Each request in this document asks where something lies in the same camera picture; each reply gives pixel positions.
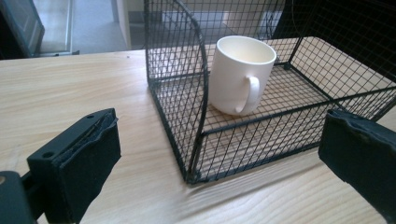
wire mesh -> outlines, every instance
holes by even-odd
[[[329,109],[379,119],[396,104],[395,12],[376,1],[146,0],[148,84],[185,180],[217,180],[315,147]],[[259,107],[244,117],[207,101],[226,35],[277,52]]]

wire basket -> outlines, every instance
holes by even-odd
[[[146,0],[148,85],[185,181],[317,147],[329,109],[380,119],[396,104],[395,15],[395,6],[361,0]],[[207,101],[226,35],[277,53],[261,104],[244,117]]]

mug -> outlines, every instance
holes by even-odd
[[[221,38],[209,76],[209,103],[226,114],[243,116],[257,108],[276,60],[264,42],[240,35]]]

ceramic cup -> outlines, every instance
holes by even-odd
[[[209,103],[226,114],[243,116],[257,108],[276,60],[260,40],[230,35],[216,45],[209,76]]]

wooden surface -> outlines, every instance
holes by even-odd
[[[82,223],[385,223],[311,150],[216,183],[182,181],[149,95],[144,51],[0,62],[0,170],[114,107],[122,158]],[[396,131],[396,109],[380,123]],[[46,223],[44,217],[40,223]]]

